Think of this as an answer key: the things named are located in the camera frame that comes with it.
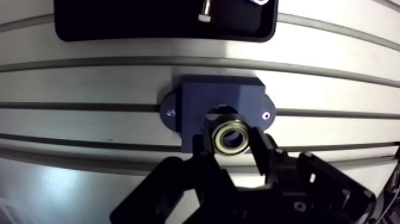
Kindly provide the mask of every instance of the screw head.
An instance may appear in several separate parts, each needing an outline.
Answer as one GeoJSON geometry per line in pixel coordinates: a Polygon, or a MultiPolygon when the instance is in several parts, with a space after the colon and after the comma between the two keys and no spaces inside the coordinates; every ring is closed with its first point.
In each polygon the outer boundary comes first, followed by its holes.
{"type": "Polygon", "coordinates": [[[198,20],[203,22],[203,23],[210,23],[211,22],[211,16],[205,15],[205,14],[199,14],[198,20]]]}
{"type": "Polygon", "coordinates": [[[277,148],[277,149],[275,150],[275,152],[278,153],[278,154],[282,154],[282,153],[283,153],[283,150],[281,150],[280,148],[277,148]]]}
{"type": "Polygon", "coordinates": [[[365,190],[365,191],[364,191],[364,194],[365,194],[368,198],[372,197],[372,193],[371,193],[371,191],[369,191],[369,190],[365,190]]]}
{"type": "Polygon", "coordinates": [[[313,156],[310,152],[305,152],[304,155],[307,156],[308,158],[311,158],[313,156]]]}
{"type": "Polygon", "coordinates": [[[300,211],[301,213],[305,212],[307,209],[307,205],[302,201],[296,201],[293,204],[293,207],[295,208],[296,211],[300,211]]]}
{"type": "Polygon", "coordinates": [[[265,5],[270,0],[250,0],[250,1],[256,3],[257,5],[265,5]]]}
{"type": "Polygon", "coordinates": [[[169,117],[175,117],[175,115],[176,115],[176,113],[175,113],[175,110],[174,110],[174,109],[168,110],[168,111],[167,111],[167,116],[169,116],[169,117]]]}

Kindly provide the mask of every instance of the screw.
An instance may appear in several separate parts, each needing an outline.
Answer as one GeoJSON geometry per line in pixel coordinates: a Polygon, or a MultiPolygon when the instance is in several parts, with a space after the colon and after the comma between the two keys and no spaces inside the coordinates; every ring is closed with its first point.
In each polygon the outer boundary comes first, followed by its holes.
{"type": "Polygon", "coordinates": [[[305,212],[307,209],[307,205],[302,201],[296,201],[293,206],[297,211],[300,211],[301,213],[305,212]]]}
{"type": "Polygon", "coordinates": [[[275,152],[277,152],[278,154],[282,154],[282,153],[283,153],[283,150],[281,150],[280,148],[277,148],[277,149],[275,150],[275,152]]]}
{"type": "Polygon", "coordinates": [[[265,5],[269,0],[250,0],[253,3],[256,3],[257,5],[265,5]]]}
{"type": "Polygon", "coordinates": [[[313,155],[312,155],[311,153],[309,153],[309,152],[305,152],[304,155],[307,156],[308,158],[311,158],[311,157],[313,156],[313,155]]]}
{"type": "Polygon", "coordinates": [[[211,22],[210,7],[211,7],[211,0],[204,0],[203,8],[198,16],[199,21],[204,23],[211,22]]]}
{"type": "Polygon", "coordinates": [[[343,190],[342,190],[342,193],[343,193],[343,195],[345,195],[345,200],[343,201],[343,204],[342,204],[342,209],[344,209],[345,206],[347,205],[347,202],[349,201],[349,198],[350,198],[350,191],[347,190],[347,189],[343,189],[343,190]]]}
{"type": "Polygon", "coordinates": [[[368,198],[372,197],[372,193],[369,190],[365,190],[364,191],[365,196],[367,196],[368,198]]]}
{"type": "Polygon", "coordinates": [[[175,113],[175,110],[174,110],[174,109],[168,110],[168,111],[167,111],[167,116],[169,116],[169,117],[175,117],[175,115],[176,115],[176,113],[175,113]]]}

